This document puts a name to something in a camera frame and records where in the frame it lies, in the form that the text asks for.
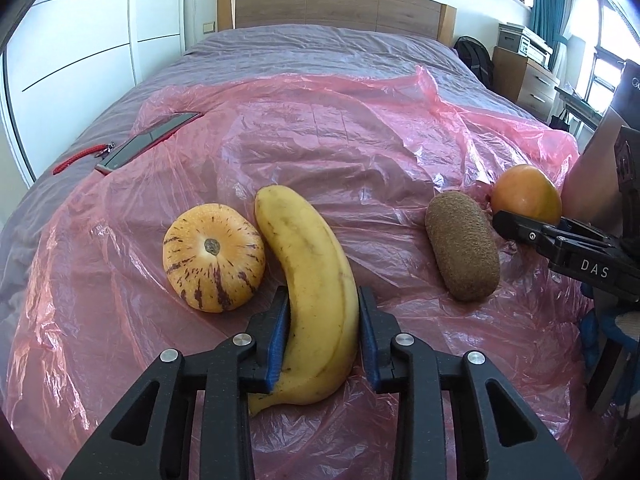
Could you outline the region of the gloved right hand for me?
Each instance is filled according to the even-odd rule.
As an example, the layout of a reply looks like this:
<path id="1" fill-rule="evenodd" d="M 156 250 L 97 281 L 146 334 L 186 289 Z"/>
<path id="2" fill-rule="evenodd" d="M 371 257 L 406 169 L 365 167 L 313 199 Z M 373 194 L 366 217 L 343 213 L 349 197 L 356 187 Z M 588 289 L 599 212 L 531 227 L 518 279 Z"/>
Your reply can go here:
<path id="1" fill-rule="evenodd" d="M 579 322 L 587 374 L 587 406 L 603 414 L 611 405 L 623 419 L 639 416 L 639 303 L 582 283 L 593 308 Z"/>

